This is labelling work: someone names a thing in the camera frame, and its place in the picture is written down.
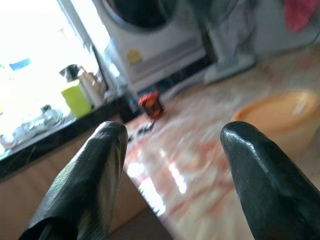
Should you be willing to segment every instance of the yellow sticker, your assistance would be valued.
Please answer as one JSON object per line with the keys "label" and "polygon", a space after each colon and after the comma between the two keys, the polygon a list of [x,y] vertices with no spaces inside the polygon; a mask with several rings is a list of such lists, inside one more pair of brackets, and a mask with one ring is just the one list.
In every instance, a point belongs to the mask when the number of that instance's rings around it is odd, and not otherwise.
{"label": "yellow sticker", "polygon": [[131,66],[134,66],[138,63],[142,63],[143,57],[141,52],[137,49],[131,49],[126,54],[126,59],[128,60]]}

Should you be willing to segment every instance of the red cloth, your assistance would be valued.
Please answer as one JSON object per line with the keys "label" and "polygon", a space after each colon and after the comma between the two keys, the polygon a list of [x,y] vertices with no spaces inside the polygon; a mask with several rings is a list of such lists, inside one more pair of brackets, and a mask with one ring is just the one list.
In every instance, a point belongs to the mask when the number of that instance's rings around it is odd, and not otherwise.
{"label": "red cloth", "polygon": [[295,33],[302,31],[315,13],[319,0],[285,0],[285,23]]}

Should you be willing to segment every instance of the fan base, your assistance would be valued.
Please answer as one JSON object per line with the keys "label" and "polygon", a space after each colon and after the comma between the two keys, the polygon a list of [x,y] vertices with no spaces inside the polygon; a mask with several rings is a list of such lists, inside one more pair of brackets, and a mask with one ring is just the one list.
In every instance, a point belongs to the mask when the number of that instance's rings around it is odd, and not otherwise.
{"label": "fan base", "polygon": [[245,71],[256,63],[252,55],[240,54],[234,58],[218,62],[208,68],[204,75],[204,83],[210,84]]}

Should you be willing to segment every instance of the washing machine door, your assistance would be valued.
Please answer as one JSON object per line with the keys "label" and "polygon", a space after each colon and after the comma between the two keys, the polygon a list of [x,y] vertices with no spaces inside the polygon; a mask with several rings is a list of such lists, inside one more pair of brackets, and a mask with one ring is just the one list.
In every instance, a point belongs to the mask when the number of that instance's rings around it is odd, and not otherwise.
{"label": "washing machine door", "polygon": [[122,28],[152,31],[166,25],[178,0],[102,0],[107,13]]}

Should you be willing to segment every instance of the red object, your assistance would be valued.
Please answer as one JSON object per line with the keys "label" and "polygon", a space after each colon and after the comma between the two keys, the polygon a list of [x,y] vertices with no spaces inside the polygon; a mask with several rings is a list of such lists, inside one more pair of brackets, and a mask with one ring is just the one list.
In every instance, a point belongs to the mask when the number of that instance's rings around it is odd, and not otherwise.
{"label": "red object", "polygon": [[310,22],[319,3],[319,0],[285,0],[286,26],[295,33],[302,31]]}
{"label": "red object", "polygon": [[158,92],[150,92],[139,100],[139,106],[143,107],[148,116],[152,119],[158,119],[164,113],[164,108],[159,101]]}

